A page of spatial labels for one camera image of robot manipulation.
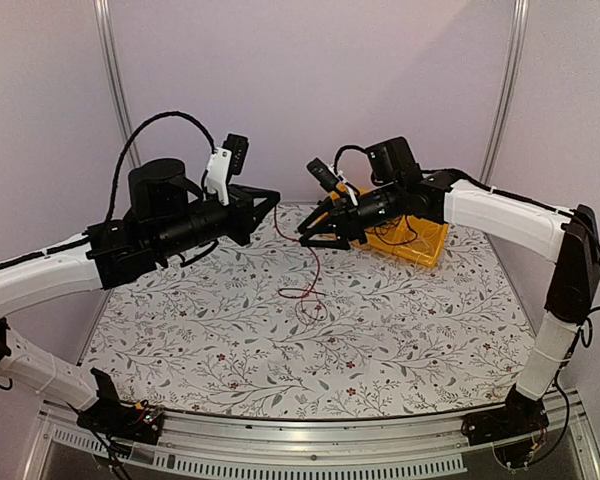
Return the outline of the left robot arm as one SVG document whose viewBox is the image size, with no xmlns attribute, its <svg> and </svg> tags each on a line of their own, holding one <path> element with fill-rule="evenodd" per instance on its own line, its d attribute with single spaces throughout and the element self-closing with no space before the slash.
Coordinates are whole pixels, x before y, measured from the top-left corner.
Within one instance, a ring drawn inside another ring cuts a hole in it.
<svg viewBox="0 0 600 480">
<path fill-rule="evenodd" d="M 194 247 L 222 237 L 240 246 L 280 200 L 278 192 L 231 184 L 230 161 L 213 155 L 204 187 L 187 179 L 183 161 L 162 158 L 128 175 L 131 206 L 61 244 L 0 263 L 0 376 L 45 393 L 91 419 L 108 434 L 128 426 L 128 412 L 110 377 L 60 360 L 23 338 L 8 315 L 59 297 L 110 290 L 165 267 Z"/>
</svg>

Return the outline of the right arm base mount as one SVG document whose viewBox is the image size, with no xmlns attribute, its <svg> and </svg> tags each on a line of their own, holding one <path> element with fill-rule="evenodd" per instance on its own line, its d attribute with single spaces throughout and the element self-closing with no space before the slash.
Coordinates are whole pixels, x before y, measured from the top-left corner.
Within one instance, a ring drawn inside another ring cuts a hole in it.
<svg viewBox="0 0 600 480">
<path fill-rule="evenodd" d="M 496 460 L 509 469 L 527 467 L 547 439 L 548 416 L 542 399 L 531 400 L 512 387 L 503 406 L 465 415 L 461 433 L 471 446 L 504 441 Z"/>
</svg>

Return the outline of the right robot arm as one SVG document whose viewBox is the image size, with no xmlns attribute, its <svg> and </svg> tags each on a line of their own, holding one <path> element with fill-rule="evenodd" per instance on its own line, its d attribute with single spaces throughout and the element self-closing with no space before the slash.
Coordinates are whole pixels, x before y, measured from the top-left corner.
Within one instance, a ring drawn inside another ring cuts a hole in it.
<svg viewBox="0 0 600 480">
<path fill-rule="evenodd" d="M 325 198 L 299 225 L 306 247 L 347 250 L 367 241 L 367 232 L 401 216 L 479 230 L 518 244 L 555 266 L 545 314 L 526 365 L 497 415 L 497 427 L 517 436 L 577 343 L 581 326 L 597 308 L 600 240 L 594 211 L 564 209 L 489 187 L 465 172 L 424 170 L 408 141 L 395 137 L 363 150 L 374 190 Z"/>
</svg>

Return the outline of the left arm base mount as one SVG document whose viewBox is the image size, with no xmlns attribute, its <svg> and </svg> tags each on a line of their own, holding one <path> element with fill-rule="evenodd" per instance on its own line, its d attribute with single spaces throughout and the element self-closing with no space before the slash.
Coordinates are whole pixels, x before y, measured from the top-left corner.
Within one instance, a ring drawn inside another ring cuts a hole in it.
<svg viewBox="0 0 600 480">
<path fill-rule="evenodd" d="M 105 436 L 157 445 L 165 420 L 164 407 L 150 405 L 147 400 L 134 405 L 123 404 L 107 373 L 96 368 L 90 373 L 96 380 L 97 401 L 88 409 L 78 411 L 77 425 Z"/>
</svg>

